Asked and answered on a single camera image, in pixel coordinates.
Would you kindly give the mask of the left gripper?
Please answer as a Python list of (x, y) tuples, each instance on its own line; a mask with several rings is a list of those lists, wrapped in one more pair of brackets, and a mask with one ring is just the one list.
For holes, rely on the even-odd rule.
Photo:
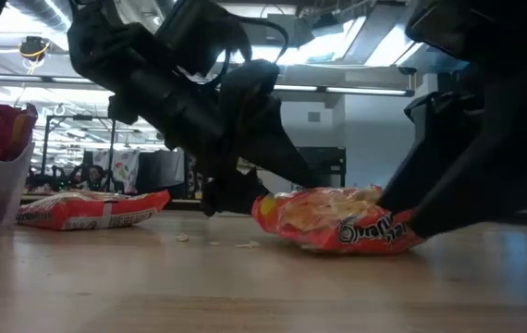
[(319, 185), (282, 126), (281, 102), (272, 95), (278, 74), (277, 65), (254, 60), (209, 90), (141, 69), (110, 98), (108, 113), (124, 123), (145, 119), (164, 133), (166, 146), (195, 158), (206, 179), (205, 214), (248, 214), (266, 190), (255, 171), (238, 171), (240, 159), (304, 187)]

